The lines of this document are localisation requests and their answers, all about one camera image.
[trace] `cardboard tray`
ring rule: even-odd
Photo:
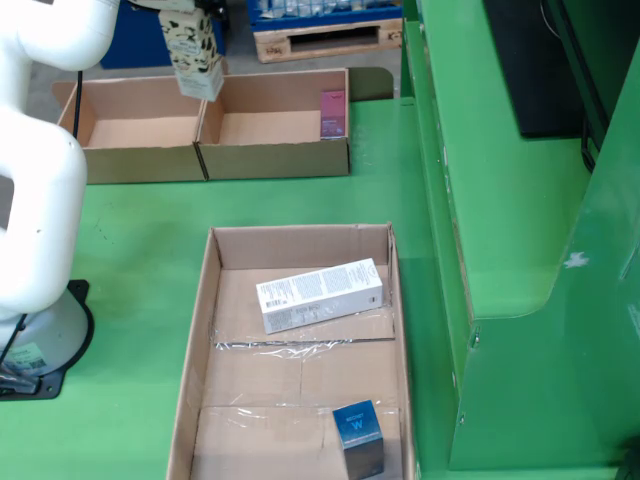
[[[175,77],[85,81],[78,140],[89,183],[348,175],[348,132],[320,140],[321,93],[340,89],[347,102],[392,98],[393,77],[379,68],[228,75],[214,103],[183,97]],[[76,86],[53,91],[71,132]]]
[[[255,284],[373,258],[381,309],[266,335]],[[168,480],[342,479],[332,409],[372,400],[385,473],[415,452],[398,255],[388,225],[223,228],[209,233]]]

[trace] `wooden pallet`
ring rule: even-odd
[[[346,55],[402,46],[402,20],[254,32],[262,63]]]

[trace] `gray floor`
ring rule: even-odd
[[[243,4],[231,4],[229,13],[231,19],[231,29],[227,36],[229,73],[242,74],[336,67],[380,66],[393,73],[395,88],[396,90],[399,88],[399,49],[263,65],[258,61],[256,56],[255,43],[249,28],[249,18],[246,8]],[[172,67],[103,70],[100,66],[97,66],[87,71],[85,78],[138,77],[172,75],[172,73]],[[42,120],[56,122],[60,115],[61,108],[51,93],[51,86],[58,81],[74,80],[75,77],[75,73],[62,72],[46,65],[34,65],[29,87],[27,113]],[[13,184],[8,179],[0,177],[0,226],[6,227],[7,225],[12,196]]]

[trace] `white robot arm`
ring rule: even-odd
[[[8,228],[0,228],[0,323],[63,294],[87,177],[78,142],[24,113],[31,64],[80,71],[98,63],[119,1],[0,0],[0,174],[14,182]]]

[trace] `blue container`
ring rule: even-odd
[[[213,22],[213,32],[218,51],[224,55],[224,35],[218,22]],[[121,2],[111,48],[100,64],[105,69],[170,66],[158,13],[135,8],[127,1]]]
[[[384,0],[247,0],[247,8],[254,32],[402,17]]]

